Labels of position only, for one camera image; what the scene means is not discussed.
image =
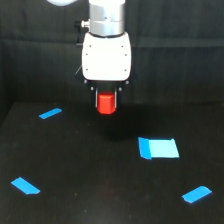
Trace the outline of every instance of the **black fabric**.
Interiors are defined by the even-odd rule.
[[[46,120],[38,115],[59,107]],[[223,222],[223,106],[89,107],[16,103],[0,130],[4,224]],[[174,138],[179,159],[140,158],[138,137]],[[22,177],[41,190],[25,195]],[[188,204],[182,195],[213,193]]]
[[[2,41],[0,40],[0,124],[2,124],[12,101],[9,99],[9,90],[6,87],[5,76],[3,75],[3,64],[2,64]]]
[[[223,102],[223,8],[220,0],[127,0],[138,76],[123,103]],[[12,99],[90,103],[74,76],[81,65],[74,22],[88,18],[87,0],[66,7],[1,0],[2,66]]]

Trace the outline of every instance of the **black surface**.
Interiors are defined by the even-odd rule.
[[[42,120],[53,109],[63,112]],[[4,224],[220,224],[224,107],[92,107],[16,103],[0,132],[0,220]],[[179,159],[140,158],[137,138],[174,138]],[[41,190],[27,196],[18,177]],[[213,194],[194,204],[198,186]]]

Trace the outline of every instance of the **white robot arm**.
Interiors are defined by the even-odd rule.
[[[90,19],[82,51],[87,80],[124,81],[131,70],[131,45],[124,30],[125,0],[89,0]]]
[[[76,0],[47,1],[62,6]],[[117,91],[122,90],[123,83],[129,83],[131,72],[131,44],[125,32],[125,0],[89,0],[89,16],[88,21],[82,21],[78,26],[76,23],[79,29],[80,26],[89,29],[82,45],[84,83],[90,83],[95,92],[98,111],[111,114],[117,108]]]

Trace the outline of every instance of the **black backdrop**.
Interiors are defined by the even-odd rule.
[[[127,0],[126,31],[138,75],[123,103],[224,101],[223,10],[221,0]],[[11,102],[90,102],[75,77],[81,49],[73,24],[83,19],[87,0],[66,7],[0,1],[0,72]]]

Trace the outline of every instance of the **blue tape strip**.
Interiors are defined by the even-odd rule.
[[[55,109],[50,110],[50,111],[48,111],[48,112],[46,112],[46,113],[44,113],[44,114],[39,115],[39,117],[42,118],[42,119],[46,119],[46,118],[48,118],[48,117],[51,117],[51,116],[53,116],[53,115],[55,115],[55,114],[60,113],[61,111],[62,111],[61,109],[59,109],[59,108],[55,108]]]
[[[174,139],[149,140],[152,158],[179,158],[178,149]]]
[[[138,144],[141,157],[145,159],[152,159],[149,149],[149,140],[144,138],[138,138]]]
[[[38,194],[40,192],[40,190],[35,188],[33,185],[31,185],[30,183],[28,183],[21,177],[12,181],[11,184],[17,187],[19,190],[21,190],[25,194]]]
[[[210,191],[207,187],[201,186],[196,188],[195,190],[185,194],[182,196],[182,198],[189,203],[193,203],[203,197],[205,197],[206,195],[212,193],[212,191]]]

